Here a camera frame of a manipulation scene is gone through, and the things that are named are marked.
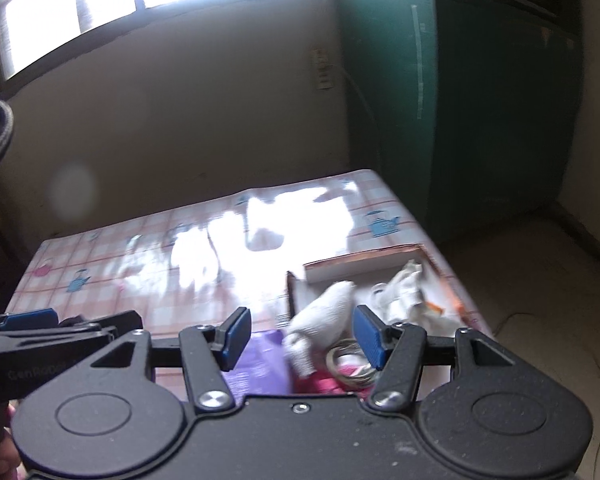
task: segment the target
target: human hand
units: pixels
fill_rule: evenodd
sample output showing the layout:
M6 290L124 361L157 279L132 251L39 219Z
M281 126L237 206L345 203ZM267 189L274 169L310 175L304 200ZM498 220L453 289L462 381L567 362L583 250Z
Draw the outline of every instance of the human hand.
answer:
M15 408L7 407L8 420L11 420ZM4 430L4 438L0 442L0 480L12 480L16 478L16 468L20 465L20 455L11 439L8 430Z

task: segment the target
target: window frame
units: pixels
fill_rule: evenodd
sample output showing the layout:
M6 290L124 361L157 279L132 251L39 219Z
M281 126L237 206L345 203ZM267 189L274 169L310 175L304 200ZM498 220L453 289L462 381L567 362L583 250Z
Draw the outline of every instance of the window frame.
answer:
M2 2L0 7L3 7L8 1ZM224 6L243 1L248 0L179 0L146 8L144 0L135 0L136 10L131 14L92 28L91 30L86 30L85 32L82 32L83 24L81 23L79 36L38 58L8 79L4 77L0 60L0 99L13 97L20 89L40 76L45 75L50 70L75 57L110 43L116 38L136 30L136 28L145 27L152 22L179 16L192 10L204 9L211 6Z

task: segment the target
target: crumpled white fabric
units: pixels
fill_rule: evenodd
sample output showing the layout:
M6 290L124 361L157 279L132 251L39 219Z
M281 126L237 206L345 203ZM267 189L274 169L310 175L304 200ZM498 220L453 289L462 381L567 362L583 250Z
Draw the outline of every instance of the crumpled white fabric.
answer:
M350 325L355 288L353 282L333 283L289 322L282 345L300 378L315 372L312 352L329 348Z
M464 326L458 314L440 314L427 306L422 293L422 265L415 260L408 261L389 283L372 288L370 308L387 324L413 323L429 335L453 337Z

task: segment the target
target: floor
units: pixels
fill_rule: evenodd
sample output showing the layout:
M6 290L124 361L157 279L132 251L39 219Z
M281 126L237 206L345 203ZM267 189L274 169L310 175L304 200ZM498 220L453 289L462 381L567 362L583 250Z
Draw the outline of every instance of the floor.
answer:
M578 474L600 480L600 455L592 476L600 442L600 263L558 224L533 216L441 249L498 340L589 407L594 433ZM532 315L507 320L516 312Z

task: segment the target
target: table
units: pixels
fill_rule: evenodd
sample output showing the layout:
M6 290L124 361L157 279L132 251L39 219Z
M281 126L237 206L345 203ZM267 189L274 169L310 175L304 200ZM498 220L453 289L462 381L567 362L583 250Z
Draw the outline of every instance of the table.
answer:
M461 298L468 322L488 330L453 270L415 218L371 170L231 196L42 242L7 308L53 308L60 319L133 309L153 336L218 324L239 306L254 331L286 312L286 272L317 260L423 244ZM178 373L157 381L180 389Z

